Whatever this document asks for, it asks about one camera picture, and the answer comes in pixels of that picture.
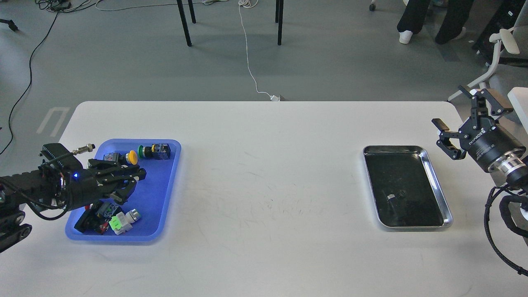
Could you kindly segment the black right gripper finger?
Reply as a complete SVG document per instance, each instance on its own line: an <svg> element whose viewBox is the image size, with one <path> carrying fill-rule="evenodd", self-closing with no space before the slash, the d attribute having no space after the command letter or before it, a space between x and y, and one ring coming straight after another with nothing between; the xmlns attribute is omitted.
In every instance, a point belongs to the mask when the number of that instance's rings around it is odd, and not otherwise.
<svg viewBox="0 0 528 297"><path fill-rule="evenodd" d="M449 127L439 118L434 118L431 122L439 130L437 146L453 160L464 159L469 147L469 138L473 135L473 123L471 120L468 118L456 132L449 130ZM458 139L460 148L454 146L451 143L451 139Z"/></svg>
<svg viewBox="0 0 528 297"><path fill-rule="evenodd" d="M470 98L470 117L467 120L473 130L491 128L498 124L500 117L513 113L512 104L497 90L472 90L466 85L460 85L459 90Z"/></svg>

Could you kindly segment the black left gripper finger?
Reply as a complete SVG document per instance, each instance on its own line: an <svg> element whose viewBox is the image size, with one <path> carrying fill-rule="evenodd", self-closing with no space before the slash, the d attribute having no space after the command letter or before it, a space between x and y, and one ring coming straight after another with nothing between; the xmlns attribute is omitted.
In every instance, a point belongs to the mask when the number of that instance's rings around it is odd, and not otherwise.
<svg viewBox="0 0 528 297"><path fill-rule="evenodd" d="M100 184L97 189L103 198L112 199L118 205L123 205L134 193L137 180L120 180L109 184Z"/></svg>
<svg viewBox="0 0 528 297"><path fill-rule="evenodd" d="M88 171L92 173L98 185L111 183L128 184L132 180L140 181L146 177L146 170L138 164L126 165L111 160L88 160Z"/></svg>

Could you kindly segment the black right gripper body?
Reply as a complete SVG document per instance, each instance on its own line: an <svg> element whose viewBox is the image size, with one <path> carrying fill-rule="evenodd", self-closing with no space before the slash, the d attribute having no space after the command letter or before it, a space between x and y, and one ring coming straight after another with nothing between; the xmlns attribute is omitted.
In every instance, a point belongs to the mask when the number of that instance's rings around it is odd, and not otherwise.
<svg viewBox="0 0 528 297"><path fill-rule="evenodd" d="M468 137L466 151L486 173L496 171L496 163L503 157L521 157L526 147L499 125L472 130Z"/></svg>

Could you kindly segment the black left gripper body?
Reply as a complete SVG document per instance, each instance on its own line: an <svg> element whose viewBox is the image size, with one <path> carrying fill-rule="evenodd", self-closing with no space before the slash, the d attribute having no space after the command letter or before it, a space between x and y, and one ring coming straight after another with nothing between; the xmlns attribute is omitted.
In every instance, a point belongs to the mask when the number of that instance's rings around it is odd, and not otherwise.
<svg viewBox="0 0 528 297"><path fill-rule="evenodd" d="M98 169L78 169L68 172L66 185L67 211L95 203L108 195L108 187L99 180Z"/></svg>

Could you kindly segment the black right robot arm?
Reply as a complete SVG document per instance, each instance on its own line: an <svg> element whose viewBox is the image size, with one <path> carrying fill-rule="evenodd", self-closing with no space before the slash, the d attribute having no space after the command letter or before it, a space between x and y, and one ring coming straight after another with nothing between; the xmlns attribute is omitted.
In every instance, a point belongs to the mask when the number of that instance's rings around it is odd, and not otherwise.
<svg viewBox="0 0 528 297"><path fill-rule="evenodd" d="M495 245L490 233L490 209L494 200L505 192L500 203L500 216L513 233L527 237L527 230L516 225L509 208L511 203L518 203L523 210L527 209L527 164L523 158L526 147L499 123L499 118L513 112L511 104L495 90L485 88L475 90L460 85L459 90L470 99L470 116L455 132L439 118L432 123L438 129L437 146L453 160L464 159L466 155L477 163L486 173L500 172L506 181L503 186L490 190L483 214L483 225L488 242L497 256L520 275L527 275L526 269L504 256Z"/></svg>

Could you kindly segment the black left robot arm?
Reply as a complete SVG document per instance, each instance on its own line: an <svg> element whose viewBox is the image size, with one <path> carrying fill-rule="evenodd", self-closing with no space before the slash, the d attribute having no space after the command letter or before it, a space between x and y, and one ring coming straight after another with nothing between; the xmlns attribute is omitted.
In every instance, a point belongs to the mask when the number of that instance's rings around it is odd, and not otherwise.
<svg viewBox="0 0 528 297"><path fill-rule="evenodd" d="M22 241L32 231L23 224L27 205L37 216L45 210L61 209L62 214L111 198L123 205L146 171L137 158L90 159L84 168L76 155L91 152L93 144L69 151L61 143L45 144L42 164L31 172L1 177L1 251Z"/></svg>

